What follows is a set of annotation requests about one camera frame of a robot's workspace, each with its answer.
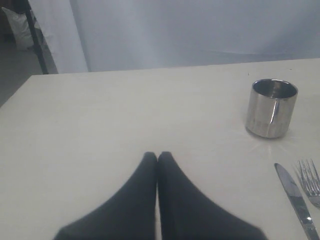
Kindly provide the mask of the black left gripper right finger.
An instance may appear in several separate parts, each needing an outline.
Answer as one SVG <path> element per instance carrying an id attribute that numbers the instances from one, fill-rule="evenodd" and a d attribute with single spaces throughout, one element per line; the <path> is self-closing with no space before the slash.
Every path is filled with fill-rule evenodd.
<path id="1" fill-rule="evenodd" d="M 157 186 L 164 240 L 264 240 L 257 227 L 206 197 L 184 174 L 170 152 L 158 157 Z"/>

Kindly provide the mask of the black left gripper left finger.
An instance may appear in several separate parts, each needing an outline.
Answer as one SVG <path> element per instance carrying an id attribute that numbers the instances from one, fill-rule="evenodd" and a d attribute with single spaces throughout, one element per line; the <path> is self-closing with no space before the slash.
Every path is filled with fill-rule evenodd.
<path id="1" fill-rule="evenodd" d="M 154 240 L 157 157 L 146 152 L 127 182 L 104 204 L 62 227 L 57 240 Z"/>

